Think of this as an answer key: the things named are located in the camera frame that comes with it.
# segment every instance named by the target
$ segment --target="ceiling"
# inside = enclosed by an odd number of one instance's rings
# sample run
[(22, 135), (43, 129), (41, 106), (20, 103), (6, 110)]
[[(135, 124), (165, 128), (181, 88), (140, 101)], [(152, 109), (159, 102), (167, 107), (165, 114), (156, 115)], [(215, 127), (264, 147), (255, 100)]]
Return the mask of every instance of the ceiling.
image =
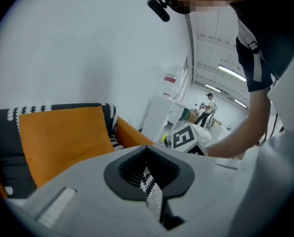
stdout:
[(249, 109), (247, 83), (218, 69), (223, 65), (245, 77), (236, 51), (238, 25), (235, 11), (230, 6), (215, 7), (209, 12), (191, 13), (190, 20), (195, 59), (193, 83), (215, 87), (224, 97), (232, 101), (236, 99)]

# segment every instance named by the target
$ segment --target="white shirt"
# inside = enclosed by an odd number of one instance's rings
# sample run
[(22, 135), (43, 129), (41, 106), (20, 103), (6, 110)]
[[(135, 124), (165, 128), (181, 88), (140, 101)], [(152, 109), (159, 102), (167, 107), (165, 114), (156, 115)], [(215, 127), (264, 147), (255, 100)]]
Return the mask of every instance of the white shirt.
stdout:
[(212, 109), (215, 107), (215, 100), (212, 98), (208, 106), (210, 106), (210, 109), (205, 109), (205, 113), (211, 113)]

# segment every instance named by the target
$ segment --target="black pants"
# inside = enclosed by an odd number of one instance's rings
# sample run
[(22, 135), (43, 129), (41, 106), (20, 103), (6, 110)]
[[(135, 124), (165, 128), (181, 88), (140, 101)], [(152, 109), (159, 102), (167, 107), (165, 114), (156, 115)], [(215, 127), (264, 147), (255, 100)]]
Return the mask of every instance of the black pants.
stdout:
[(206, 123), (206, 120), (207, 120), (207, 118), (209, 116), (210, 116), (210, 113), (202, 113), (202, 115), (200, 115), (198, 117), (198, 119), (194, 122), (194, 124), (198, 124), (201, 120), (203, 120), (202, 123), (201, 123), (201, 127), (204, 128), (204, 125)]

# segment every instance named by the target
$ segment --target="orange cushion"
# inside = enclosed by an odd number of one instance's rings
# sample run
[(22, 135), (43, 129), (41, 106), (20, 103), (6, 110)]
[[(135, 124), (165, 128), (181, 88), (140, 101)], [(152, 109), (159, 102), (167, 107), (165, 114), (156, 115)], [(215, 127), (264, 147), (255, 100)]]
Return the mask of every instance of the orange cushion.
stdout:
[(154, 142), (149, 140), (141, 132), (136, 130), (120, 116), (118, 116), (116, 138), (118, 143), (125, 148), (131, 148), (140, 145), (154, 145)]
[(101, 106), (20, 115), (19, 128), (37, 187), (79, 161), (114, 151)]

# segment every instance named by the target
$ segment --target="black patterned fabric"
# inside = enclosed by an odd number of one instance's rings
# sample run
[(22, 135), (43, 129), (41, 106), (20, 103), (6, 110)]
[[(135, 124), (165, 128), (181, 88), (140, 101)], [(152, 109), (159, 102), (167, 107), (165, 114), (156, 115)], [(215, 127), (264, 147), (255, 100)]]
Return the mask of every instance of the black patterned fabric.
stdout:
[(140, 189), (147, 194), (147, 199), (151, 196), (152, 192), (156, 188), (156, 185), (156, 181), (146, 168), (141, 179)]
[(0, 110), (0, 181), (8, 198), (21, 205), (36, 189), (22, 149), (19, 132), (19, 115), (51, 110), (102, 106), (105, 124), (115, 150), (124, 148), (115, 137), (117, 113), (113, 104), (64, 104), (31, 106)]

